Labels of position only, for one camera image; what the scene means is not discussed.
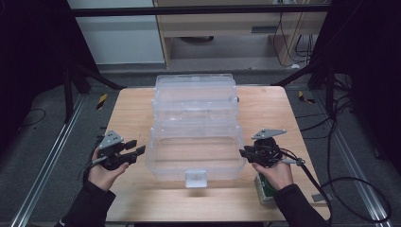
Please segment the black horizontal bar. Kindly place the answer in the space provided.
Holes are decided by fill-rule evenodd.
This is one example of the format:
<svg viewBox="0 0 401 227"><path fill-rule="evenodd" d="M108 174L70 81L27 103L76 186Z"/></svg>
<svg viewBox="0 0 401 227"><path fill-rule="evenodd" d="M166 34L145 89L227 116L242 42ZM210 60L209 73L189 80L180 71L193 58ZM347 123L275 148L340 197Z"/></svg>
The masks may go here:
<svg viewBox="0 0 401 227"><path fill-rule="evenodd" d="M187 6L121 9L70 9L68 14L75 17L98 16L145 16L145 15L190 15L190 14L233 14L233 13L275 13L275 12L323 12L331 5L237 5L237 6Z"/></svg>

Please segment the black metal stand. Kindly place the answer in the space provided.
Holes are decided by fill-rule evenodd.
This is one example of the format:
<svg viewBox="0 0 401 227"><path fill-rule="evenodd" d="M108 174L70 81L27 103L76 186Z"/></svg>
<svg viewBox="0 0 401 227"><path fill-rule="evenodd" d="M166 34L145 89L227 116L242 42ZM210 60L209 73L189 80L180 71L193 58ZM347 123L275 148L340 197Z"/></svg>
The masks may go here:
<svg viewBox="0 0 401 227"><path fill-rule="evenodd" d="M99 73L96 73L93 70L90 70L80 64L73 63L72 61L68 61L63 66L62 72L65 100L65 123L68 123L72 119L74 112L72 85L75 85L81 94L88 94L91 91L91 86L86 80L87 77L95 79L114 90L125 89L125 86L118 85L108 79L105 79Z"/></svg>
<svg viewBox="0 0 401 227"><path fill-rule="evenodd" d="M307 86L311 90L320 88L325 84L325 110L330 117L336 118L334 90L335 90L335 64L329 60L312 60L309 65L296 71L285 79L272 84L272 86L285 87L292 81L310 74Z"/></svg>

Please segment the metal floor rail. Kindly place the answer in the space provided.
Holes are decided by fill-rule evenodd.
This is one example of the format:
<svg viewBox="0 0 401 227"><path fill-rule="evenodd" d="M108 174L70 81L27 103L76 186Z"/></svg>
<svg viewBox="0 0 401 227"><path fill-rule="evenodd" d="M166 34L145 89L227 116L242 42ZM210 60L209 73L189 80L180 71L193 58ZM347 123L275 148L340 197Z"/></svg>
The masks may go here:
<svg viewBox="0 0 401 227"><path fill-rule="evenodd" d="M390 213L387 212L379 200L378 194L374 191L374 189L366 183L362 181L368 181L366 175L364 174L362 168L358 164L355 156L352 154L352 151L346 140L341 133L339 128L336 128L333 132L333 139L336 142L339 153L352 177L357 178L356 187L359 195L361 196L370 217L373 220L379 220L388 218Z"/></svg>
<svg viewBox="0 0 401 227"><path fill-rule="evenodd" d="M71 118L66 123L63 124L56 141L54 142L51 150L49 151L44 161L44 164L35 179L35 182L31 186L24 202L20 206L18 212L15 214L9 227L26 227L31 214L37 205L39 198L44 192L44 188L48 182L48 179L56 163L58 162L61 152L73 128L76 125L76 122L81 113L85 99L86 95L78 95L77 101L73 107Z"/></svg>

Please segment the person's right hand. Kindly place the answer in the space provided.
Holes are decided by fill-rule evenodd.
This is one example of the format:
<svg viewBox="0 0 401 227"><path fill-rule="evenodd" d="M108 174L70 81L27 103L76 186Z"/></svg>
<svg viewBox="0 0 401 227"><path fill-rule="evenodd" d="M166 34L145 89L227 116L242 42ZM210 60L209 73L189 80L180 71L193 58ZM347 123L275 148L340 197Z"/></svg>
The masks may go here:
<svg viewBox="0 0 401 227"><path fill-rule="evenodd" d="M264 175L276 190L284 189L294 183L289 164L278 162L275 166L263 167L260 164L253 163L252 167Z"/></svg>

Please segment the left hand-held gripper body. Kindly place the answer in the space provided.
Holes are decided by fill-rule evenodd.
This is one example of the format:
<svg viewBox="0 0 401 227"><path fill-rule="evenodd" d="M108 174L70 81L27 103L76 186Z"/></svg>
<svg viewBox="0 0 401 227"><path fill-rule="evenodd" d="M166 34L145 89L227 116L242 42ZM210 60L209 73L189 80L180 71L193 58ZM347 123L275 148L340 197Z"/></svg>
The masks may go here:
<svg viewBox="0 0 401 227"><path fill-rule="evenodd" d="M121 154L125 144L119 134L115 131L108 131L98 145L97 158L100 160L100 164L108 170L115 170L124 163L134 164L137 157L130 158L129 153Z"/></svg>

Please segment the green and white carton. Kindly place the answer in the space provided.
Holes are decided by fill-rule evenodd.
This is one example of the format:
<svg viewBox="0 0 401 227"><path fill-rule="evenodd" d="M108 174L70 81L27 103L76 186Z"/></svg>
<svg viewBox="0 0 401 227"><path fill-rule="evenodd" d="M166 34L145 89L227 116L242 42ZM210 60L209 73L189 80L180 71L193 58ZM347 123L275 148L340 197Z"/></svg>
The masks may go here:
<svg viewBox="0 0 401 227"><path fill-rule="evenodd" d="M261 173L258 173L254 179L254 184L259 202L262 205L274 203L274 194L276 190L272 187L268 179Z"/></svg>

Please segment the clear plastic storage box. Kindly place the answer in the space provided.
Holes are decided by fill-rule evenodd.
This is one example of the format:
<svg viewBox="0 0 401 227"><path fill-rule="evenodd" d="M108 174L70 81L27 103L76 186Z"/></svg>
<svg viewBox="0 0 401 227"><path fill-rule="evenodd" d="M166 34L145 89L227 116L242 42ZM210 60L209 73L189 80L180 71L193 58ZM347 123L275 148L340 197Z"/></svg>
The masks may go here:
<svg viewBox="0 0 401 227"><path fill-rule="evenodd" d="M204 188L238 178L245 159L232 75L161 75L152 110L146 165L157 180Z"/></svg>

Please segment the person's left hand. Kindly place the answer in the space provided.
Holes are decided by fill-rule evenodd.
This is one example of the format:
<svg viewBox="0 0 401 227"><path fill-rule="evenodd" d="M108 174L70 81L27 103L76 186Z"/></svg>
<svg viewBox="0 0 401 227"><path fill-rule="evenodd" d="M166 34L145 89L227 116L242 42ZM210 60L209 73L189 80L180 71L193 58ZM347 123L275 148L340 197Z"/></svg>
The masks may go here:
<svg viewBox="0 0 401 227"><path fill-rule="evenodd" d="M115 180L122 175L128 167L129 164L124 163L115 170L108 170L102 165L96 164L89 170L88 181L103 191L108 192Z"/></svg>

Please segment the light wooden desk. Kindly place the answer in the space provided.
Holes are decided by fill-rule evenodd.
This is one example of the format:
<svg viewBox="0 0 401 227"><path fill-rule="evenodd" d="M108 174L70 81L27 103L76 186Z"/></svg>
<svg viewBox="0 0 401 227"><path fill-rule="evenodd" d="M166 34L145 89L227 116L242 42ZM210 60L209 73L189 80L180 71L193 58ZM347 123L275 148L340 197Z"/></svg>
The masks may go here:
<svg viewBox="0 0 401 227"><path fill-rule="evenodd" d="M156 7L314 5L331 0L152 0ZM317 35L325 20L323 12L275 12L234 14L160 15L157 17L163 40L178 37L267 35L278 60L295 60L295 45L302 35Z"/></svg>

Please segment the yellow-black floor tape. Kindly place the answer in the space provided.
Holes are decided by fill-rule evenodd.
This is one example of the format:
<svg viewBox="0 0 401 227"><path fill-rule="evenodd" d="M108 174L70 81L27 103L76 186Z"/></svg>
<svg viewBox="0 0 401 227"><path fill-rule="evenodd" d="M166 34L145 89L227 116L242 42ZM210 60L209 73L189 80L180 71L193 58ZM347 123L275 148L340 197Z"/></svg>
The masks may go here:
<svg viewBox="0 0 401 227"><path fill-rule="evenodd" d="M306 103L310 103L310 104L314 104L316 102L315 98L313 97L313 95L309 91L299 91L298 92L298 99L300 101L303 101L303 102L306 102Z"/></svg>
<svg viewBox="0 0 401 227"><path fill-rule="evenodd" d="M104 103L105 103L105 101L106 101L106 99L107 99L107 96L108 96L108 94L102 94L101 96L100 96L100 98L99 98L99 101L98 101L98 103L96 104L96 109L97 110L100 110L100 109L102 109L102 107L103 107L103 105L104 105Z"/></svg>

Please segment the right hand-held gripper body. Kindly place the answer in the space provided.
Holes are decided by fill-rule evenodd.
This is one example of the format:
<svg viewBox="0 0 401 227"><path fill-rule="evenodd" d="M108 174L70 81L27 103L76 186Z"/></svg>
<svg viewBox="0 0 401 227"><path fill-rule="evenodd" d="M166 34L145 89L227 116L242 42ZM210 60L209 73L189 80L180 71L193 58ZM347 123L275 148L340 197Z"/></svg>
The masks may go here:
<svg viewBox="0 0 401 227"><path fill-rule="evenodd" d="M253 135L253 163L258 163L263 167L271 167L280 161L283 154L275 142L274 136L286 132L286 130L262 129Z"/></svg>

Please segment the grey tape piece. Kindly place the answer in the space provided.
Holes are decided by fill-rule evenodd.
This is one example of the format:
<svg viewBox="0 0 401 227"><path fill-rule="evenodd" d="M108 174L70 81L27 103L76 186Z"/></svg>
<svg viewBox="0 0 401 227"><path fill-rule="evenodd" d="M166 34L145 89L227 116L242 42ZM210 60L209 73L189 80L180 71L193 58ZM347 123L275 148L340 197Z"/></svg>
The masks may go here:
<svg viewBox="0 0 401 227"><path fill-rule="evenodd" d="M314 195L311 196L311 198L315 202L326 201L326 200L332 201L334 199L331 193L327 193L326 197L324 197L322 194L314 194Z"/></svg>

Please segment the black curtain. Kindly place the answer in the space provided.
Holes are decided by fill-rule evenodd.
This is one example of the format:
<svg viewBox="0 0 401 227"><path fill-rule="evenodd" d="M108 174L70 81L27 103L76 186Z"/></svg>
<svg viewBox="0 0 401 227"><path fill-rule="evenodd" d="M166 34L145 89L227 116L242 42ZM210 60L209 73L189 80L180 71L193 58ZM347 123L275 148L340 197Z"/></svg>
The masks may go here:
<svg viewBox="0 0 401 227"><path fill-rule="evenodd" d="M401 175L401 0L332 0L317 46L352 80L375 146Z"/></svg>
<svg viewBox="0 0 401 227"><path fill-rule="evenodd" d="M46 26L68 56L97 72L67 0L0 0L0 156L7 152L38 94L63 84L62 64L50 49Z"/></svg>

